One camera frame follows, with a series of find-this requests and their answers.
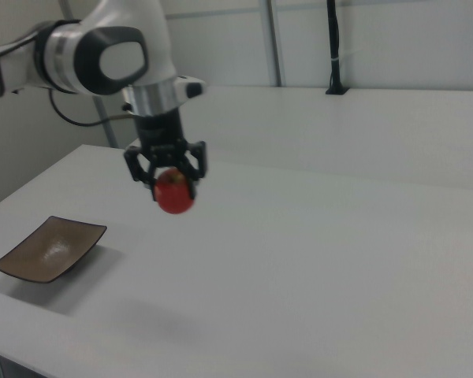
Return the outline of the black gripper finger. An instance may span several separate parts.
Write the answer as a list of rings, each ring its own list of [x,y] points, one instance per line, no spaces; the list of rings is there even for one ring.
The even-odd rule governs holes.
[[[157,183],[156,171],[158,158],[156,157],[155,146],[149,146],[147,149],[141,146],[128,146],[124,152],[125,162],[128,170],[135,182],[141,182],[151,192],[151,197],[154,202],[157,201],[155,188]],[[146,158],[149,162],[149,168],[145,170],[139,162],[139,156]]]
[[[186,143],[179,170],[187,181],[190,198],[196,197],[196,186],[207,174],[207,144],[204,141]]]

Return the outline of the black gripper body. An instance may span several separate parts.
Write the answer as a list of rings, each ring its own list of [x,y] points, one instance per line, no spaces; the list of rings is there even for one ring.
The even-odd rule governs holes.
[[[156,116],[134,116],[140,141],[140,153],[148,161],[179,160],[185,156],[188,142],[184,137],[179,109]]]

